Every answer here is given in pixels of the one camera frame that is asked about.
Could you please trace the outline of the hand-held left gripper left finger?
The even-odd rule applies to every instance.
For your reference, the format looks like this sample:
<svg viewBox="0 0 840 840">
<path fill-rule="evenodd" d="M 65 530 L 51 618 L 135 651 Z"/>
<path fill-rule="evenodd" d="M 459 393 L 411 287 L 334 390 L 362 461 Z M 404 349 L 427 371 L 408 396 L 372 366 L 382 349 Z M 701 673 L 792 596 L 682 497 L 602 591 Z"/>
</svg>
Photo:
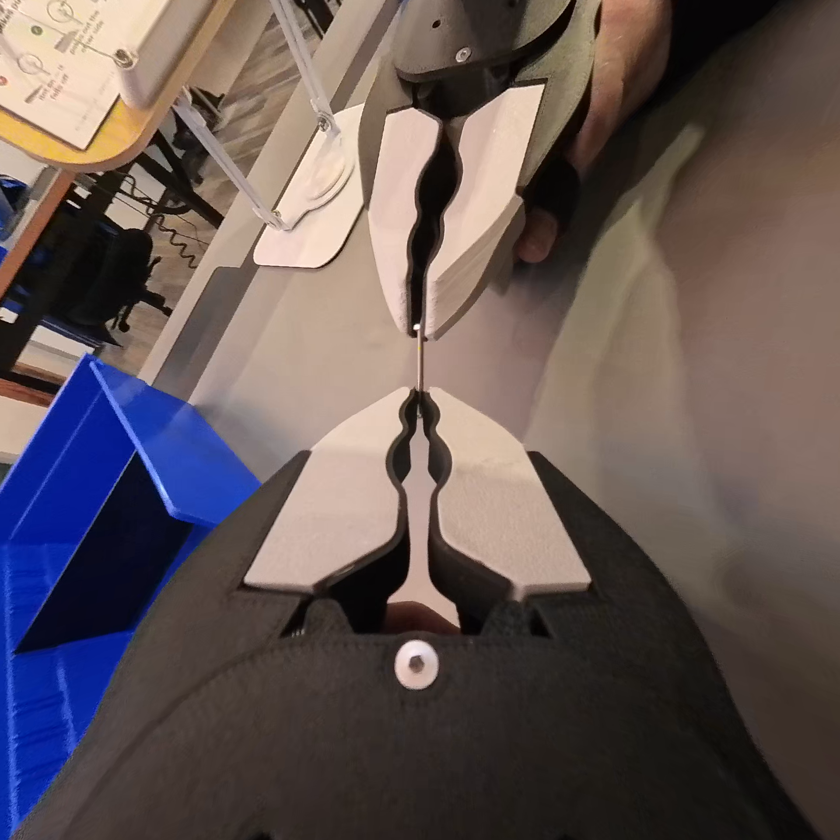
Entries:
<svg viewBox="0 0 840 840">
<path fill-rule="evenodd" d="M 251 589 L 329 598 L 374 633 L 410 561 L 404 479 L 417 392 L 400 387 L 345 419 L 309 451 L 245 574 Z"/>
</svg>

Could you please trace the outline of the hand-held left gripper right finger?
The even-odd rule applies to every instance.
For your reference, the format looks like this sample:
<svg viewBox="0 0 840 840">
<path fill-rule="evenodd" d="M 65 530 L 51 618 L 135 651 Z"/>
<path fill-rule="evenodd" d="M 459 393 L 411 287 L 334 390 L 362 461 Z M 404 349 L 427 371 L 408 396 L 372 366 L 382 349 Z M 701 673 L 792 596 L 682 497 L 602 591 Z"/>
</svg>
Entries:
<svg viewBox="0 0 840 840">
<path fill-rule="evenodd" d="M 429 575 L 467 631 L 502 603 L 586 592 L 592 576 L 520 440 L 441 388 L 421 405 Z"/>
</svg>

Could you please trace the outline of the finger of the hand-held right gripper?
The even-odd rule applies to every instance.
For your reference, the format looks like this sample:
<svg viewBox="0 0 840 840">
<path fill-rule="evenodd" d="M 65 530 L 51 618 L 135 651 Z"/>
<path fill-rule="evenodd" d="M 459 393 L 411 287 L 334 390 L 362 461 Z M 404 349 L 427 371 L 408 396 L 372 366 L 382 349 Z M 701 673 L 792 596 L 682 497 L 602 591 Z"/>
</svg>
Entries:
<svg viewBox="0 0 840 840">
<path fill-rule="evenodd" d="M 510 268 L 522 230 L 518 180 L 543 90 L 542 82 L 510 87 L 461 124 L 459 181 L 426 274 L 426 340 L 442 338 Z"/>
<path fill-rule="evenodd" d="M 385 117 L 367 212 L 374 262 L 385 304 L 396 327 L 413 330 L 410 242 L 419 218 L 421 176 L 438 147 L 442 123 L 406 108 Z"/>
</svg>

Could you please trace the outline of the grey desk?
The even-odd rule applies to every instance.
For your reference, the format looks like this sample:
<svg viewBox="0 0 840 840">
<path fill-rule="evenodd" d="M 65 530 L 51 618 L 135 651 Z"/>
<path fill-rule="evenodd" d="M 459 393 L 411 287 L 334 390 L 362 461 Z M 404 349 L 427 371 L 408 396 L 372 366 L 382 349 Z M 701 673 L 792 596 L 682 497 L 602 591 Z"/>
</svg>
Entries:
<svg viewBox="0 0 840 840">
<path fill-rule="evenodd" d="M 625 123 L 540 266 L 427 378 L 551 460 L 695 614 L 753 736 L 838 838 L 838 2 L 782 2 Z M 415 379 L 366 214 L 315 271 L 251 267 L 235 199 L 140 378 L 267 479 Z"/>
</svg>

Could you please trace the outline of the person's right hand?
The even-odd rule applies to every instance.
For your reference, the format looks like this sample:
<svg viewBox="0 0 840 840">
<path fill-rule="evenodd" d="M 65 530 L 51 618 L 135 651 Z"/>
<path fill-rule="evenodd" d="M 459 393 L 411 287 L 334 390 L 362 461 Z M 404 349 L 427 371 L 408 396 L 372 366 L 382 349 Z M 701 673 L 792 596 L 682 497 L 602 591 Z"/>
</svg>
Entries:
<svg viewBox="0 0 840 840">
<path fill-rule="evenodd" d="M 669 1 L 602 2 L 589 107 L 563 154 L 581 179 L 662 80 L 672 23 Z"/>
</svg>

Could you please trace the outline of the blue plastic bin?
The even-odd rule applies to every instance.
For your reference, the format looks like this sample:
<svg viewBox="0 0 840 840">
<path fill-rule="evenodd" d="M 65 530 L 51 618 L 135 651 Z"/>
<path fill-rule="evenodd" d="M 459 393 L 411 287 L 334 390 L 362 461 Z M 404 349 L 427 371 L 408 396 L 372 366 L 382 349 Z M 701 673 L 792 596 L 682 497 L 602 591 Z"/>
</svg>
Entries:
<svg viewBox="0 0 840 840">
<path fill-rule="evenodd" d="M 2 484 L 2 838 L 86 733 L 162 586 L 258 487 L 194 406 L 78 363 Z"/>
</svg>

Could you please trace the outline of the wood-edged table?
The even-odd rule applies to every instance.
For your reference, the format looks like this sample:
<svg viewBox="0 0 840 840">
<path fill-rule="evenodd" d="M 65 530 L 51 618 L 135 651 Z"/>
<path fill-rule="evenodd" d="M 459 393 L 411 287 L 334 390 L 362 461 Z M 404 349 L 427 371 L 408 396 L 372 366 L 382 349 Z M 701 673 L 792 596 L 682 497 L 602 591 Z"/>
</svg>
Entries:
<svg viewBox="0 0 840 840">
<path fill-rule="evenodd" d="M 146 109 L 134 109 L 118 101 L 97 135 L 84 151 L 73 150 L 21 119 L 2 112 L 3 141 L 30 158 L 54 169 L 45 193 L 32 210 L 27 210 L 23 229 L 16 234 L 1 266 L 4 295 L 31 252 L 64 195 L 78 174 L 108 172 L 130 163 L 151 140 L 180 90 L 186 86 L 217 32 L 230 15 L 235 1 L 215 1 L 187 43 L 182 57 L 170 69 L 156 99 Z"/>
</svg>

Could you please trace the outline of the black office chair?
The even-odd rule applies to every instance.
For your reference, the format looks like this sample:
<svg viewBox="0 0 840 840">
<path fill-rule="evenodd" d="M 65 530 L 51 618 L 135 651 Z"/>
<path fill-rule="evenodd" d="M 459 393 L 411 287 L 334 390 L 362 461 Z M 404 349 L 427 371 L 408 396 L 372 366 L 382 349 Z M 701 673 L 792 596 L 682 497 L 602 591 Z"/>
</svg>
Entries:
<svg viewBox="0 0 840 840">
<path fill-rule="evenodd" d="M 119 347 L 112 336 L 126 333 L 129 317 L 145 304 L 170 317 L 165 298 L 148 288 L 153 269 L 152 238 L 139 228 L 100 226 L 74 261 L 59 246 L 37 245 L 13 280 L 10 297 L 16 319 L 2 322 L 2 344 L 20 350 L 36 326 L 54 326 L 61 337 L 100 350 Z"/>
</svg>

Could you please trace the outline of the white instruction panel box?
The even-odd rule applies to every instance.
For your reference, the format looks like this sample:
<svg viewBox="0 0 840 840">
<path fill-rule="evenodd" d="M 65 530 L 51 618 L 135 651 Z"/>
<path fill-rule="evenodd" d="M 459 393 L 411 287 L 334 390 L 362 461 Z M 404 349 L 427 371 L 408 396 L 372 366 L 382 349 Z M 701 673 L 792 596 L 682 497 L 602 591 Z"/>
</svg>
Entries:
<svg viewBox="0 0 840 840">
<path fill-rule="evenodd" d="M 119 97 L 113 54 L 134 49 L 163 1 L 2 1 L 2 109 L 84 151 Z"/>
</svg>

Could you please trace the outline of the white stand with base plate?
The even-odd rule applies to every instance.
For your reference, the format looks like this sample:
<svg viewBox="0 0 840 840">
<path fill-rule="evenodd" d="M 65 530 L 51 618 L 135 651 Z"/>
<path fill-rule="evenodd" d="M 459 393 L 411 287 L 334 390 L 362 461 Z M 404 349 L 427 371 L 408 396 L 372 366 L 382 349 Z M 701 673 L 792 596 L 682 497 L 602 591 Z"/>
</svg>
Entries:
<svg viewBox="0 0 840 840">
<path fill-rule="evenodd" d="M 236 185 L 240 193 L 247 196 L 253 212 L 260 221 L 269 228 L 290 232 L 305 216 L 327 205 L 341 193 L 353 173 L 354 158 L 351 150 L 344 146 L 342 131 L 313 65 L 307 41 L 298 25 L 291 2 L 271 1 L 270 5 L 297 65 L 320 132 L 319 137 L 314 138 L 309 147 L 314 156 L 309 163 L 303 162 L 302 168 L 298 170 L 299 183 L 289 184 L 286 190 L 285 195 L 291 196 L 287 202 L 287 209 L 291 210 L 291 214 L 284 217 L 280 206 L 271 209 L 263 202 L 248 177 L 207 127 L 193 106 L 192 97 L 187 89 L 184 88 L 175 100 L 174 111 L 223 170 L 228 180 Z"/>
</svg>

